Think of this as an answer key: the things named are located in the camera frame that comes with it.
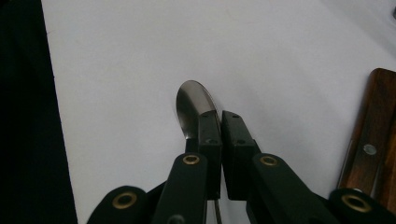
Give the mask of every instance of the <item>metal spoon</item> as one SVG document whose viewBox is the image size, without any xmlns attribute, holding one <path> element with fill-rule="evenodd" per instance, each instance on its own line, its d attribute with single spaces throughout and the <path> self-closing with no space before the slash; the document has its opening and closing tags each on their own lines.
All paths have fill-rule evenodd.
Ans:
<svg viewBox="0 0 396 224">
<path fill-rule="evenodd" d="M 199 152 L 198 132 L 200 116 L 214 116 L 218 132 L 219 115 L 213 99 L 205 87 L 194 80 L 184 82 L 177 92 L 176 108 L 181 130 L 186 137 L 186 152 Z M 214 200 L 216 220 L 221 224 L 219 200 Z"/>
</svg>

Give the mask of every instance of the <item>white tabletop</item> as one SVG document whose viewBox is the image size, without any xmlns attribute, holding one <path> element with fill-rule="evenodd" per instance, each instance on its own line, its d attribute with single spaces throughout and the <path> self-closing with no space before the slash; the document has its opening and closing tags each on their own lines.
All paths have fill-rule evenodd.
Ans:
<svg viewBox="0 0 396 224">
<path fill-rule="evenodd" d="M 176 95 L 189 79 L 327 197 L 367 77 L 396 71 L 395 0 L 42 3 L 79 223 L 114 188 L 167 178 L 184 152 Z M 223 223 L 248 223 L 225 190 Z"/>
</svg>

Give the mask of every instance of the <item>white table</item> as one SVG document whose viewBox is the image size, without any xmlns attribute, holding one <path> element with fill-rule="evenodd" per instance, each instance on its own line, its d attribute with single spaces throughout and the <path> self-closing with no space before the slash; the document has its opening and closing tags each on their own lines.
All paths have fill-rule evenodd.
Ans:
<svg viewBox="0 0 396 224">
<path fill-rule="evenodd" d="M 396 70 L 395 0 L 42 3 L 79 223 L 112 189 L 167 178 L 189 79 L 327 197 L 367 77 Z M 223 223 L 248 223 L 225 190 Z"/>
</svg>

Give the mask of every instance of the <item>brass ring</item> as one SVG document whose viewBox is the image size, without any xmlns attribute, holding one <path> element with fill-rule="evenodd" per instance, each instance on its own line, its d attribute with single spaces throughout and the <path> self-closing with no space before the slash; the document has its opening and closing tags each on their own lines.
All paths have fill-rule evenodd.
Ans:
<svg viewBox="0 0 396 224">
<path fill-rule="evenodd" d="M 263 156 L 260 158 L 260 162 L 264 165 L 268 166 L 276 166 L 277 165 L 277 159 L 271 156 Z"/>
<path fill-rule="evenodd" d="M 129 201 L 127 201 L 127 202 L 120 202 L 120 199 L 121 199 L 122 197 L 128 198 Z M 137 196 L 136 196 L 136 194 L 133 193 L 133 192 L 131 192 L 131 191 L 126 191 L 126 192 L 123 192 L 123 193 L 117 195 L 117 197 L 115 197 L 115 198 L 113 199 L 113 206 L 114 206 L 115 208 L 117 208 L 117 209 L 125 209 L 125 208 L 128 208 L 128 207 L 134 205 L 134 203 L 136 203 L 136 201 L 137 201 Z"/>
<path fill-rule="evenodd" d="M 344 204 L 348 207 L 352 208 L 361 213 L 368 213 L 372 210 L 370 204 L 364 201 L 362 198 L 353 195 L 353 194 L 346 194 L 341 197 L 341 200 Z"/>
<path fill-rule="evenodd" d="M 188 155 L 183 158 L 183 161 L 188 165 L 194 165 L 199 162 L 199 157 L 194 155 Z"/>
</svg>

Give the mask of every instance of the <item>knife handle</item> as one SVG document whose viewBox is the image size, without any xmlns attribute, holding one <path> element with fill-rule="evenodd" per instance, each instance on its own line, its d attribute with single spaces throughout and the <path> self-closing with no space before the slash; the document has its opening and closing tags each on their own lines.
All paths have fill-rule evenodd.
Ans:
<svg viewBox="0 0 396 224">
<path fill-rule="evenodd" d="M 394 173 L 394 147 L 389 142 L 394 139 L 394 134 L 391 133 L 395 108 L 396 73 L 377 68 L 369 78 L 338 188 L 360 189 L 373 195 L 376 177 L 384 174 L 381 168 L 385 158 L 388 158 L 390 166 L 387 169 Z M 388 180 L 386 176 L 378 178 L 380 182 L 386 179 Z M 391 181 L 396 188 L 395 179 Z"/>
</svg>

